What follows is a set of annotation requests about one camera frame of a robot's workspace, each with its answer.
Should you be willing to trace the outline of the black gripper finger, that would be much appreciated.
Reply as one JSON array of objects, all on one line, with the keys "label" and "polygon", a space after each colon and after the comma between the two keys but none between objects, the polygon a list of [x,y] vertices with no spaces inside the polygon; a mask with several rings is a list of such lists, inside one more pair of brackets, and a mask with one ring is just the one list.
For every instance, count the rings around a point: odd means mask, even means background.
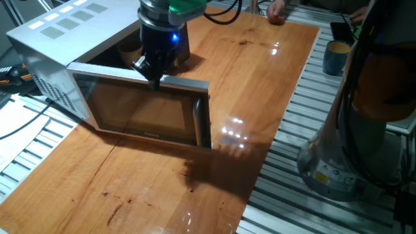
[{"label": "black gripper finger", "polygon": [[139,72],[147,80],[152,80],[153,79],[151,66],[148,64],[145,56],[141,56],[138,60],[132,61],[131,68],[133,70]]},{"label": "black gripper finger", "polygon": [[163,62],[161,60],[150,60],[148,65],[149,88],[153,91],[157,91],[160,87],[160,79],[163,74]]}]

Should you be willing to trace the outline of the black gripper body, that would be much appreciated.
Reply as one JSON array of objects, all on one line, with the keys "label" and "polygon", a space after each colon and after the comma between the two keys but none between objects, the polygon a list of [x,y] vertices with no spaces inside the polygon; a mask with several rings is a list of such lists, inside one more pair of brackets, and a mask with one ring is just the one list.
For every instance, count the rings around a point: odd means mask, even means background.
[{"label": "black gripper body", "polygon": [[143,24],[140,39],[144,56],[151,65],[171,65],[176,59],[179,30],[160,31]]}]

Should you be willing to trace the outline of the bare human hand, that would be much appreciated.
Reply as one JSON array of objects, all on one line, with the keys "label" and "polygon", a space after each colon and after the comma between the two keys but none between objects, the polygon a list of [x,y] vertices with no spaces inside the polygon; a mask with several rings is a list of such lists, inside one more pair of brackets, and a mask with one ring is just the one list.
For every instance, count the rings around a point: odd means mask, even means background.
[{"label": "bare human hand", "polygon": [[354,13],[350,15],[350,21],[353,26],[359,26],[362,25],[363,21],[365,20],[365,17],[367,15],[368,7],[364,6],[358,10],[356,10]]},{"label": "bare human hand", "polygon": [[269,23],[273,25],[283,25],[285,23],[285,17],[283,15],[285,5],[284,0],[275,0],[268,6],[266,16]]}]

